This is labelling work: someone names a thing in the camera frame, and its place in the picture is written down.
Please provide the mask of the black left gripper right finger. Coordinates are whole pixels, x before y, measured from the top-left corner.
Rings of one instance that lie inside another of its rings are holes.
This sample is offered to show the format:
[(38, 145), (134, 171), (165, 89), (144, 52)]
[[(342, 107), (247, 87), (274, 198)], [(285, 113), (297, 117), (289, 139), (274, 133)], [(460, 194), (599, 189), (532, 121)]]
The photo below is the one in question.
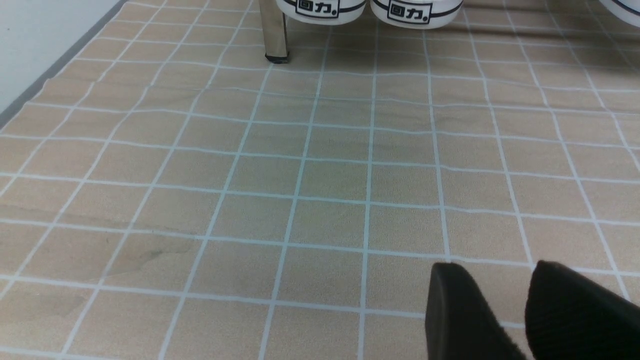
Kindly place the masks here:
[(539, 260), (525, 333), (536, 360), (637, 360), (640, 308), (564, 264)]

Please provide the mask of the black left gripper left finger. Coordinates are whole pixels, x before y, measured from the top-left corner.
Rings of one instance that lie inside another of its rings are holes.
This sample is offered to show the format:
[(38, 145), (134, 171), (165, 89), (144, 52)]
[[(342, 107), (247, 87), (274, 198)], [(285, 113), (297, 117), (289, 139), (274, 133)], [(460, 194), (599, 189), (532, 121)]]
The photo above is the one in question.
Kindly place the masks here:
[(496, 319), (473, 276), (457, 263), (430, 270), (425, 310), (429, 360), (525, 360)]

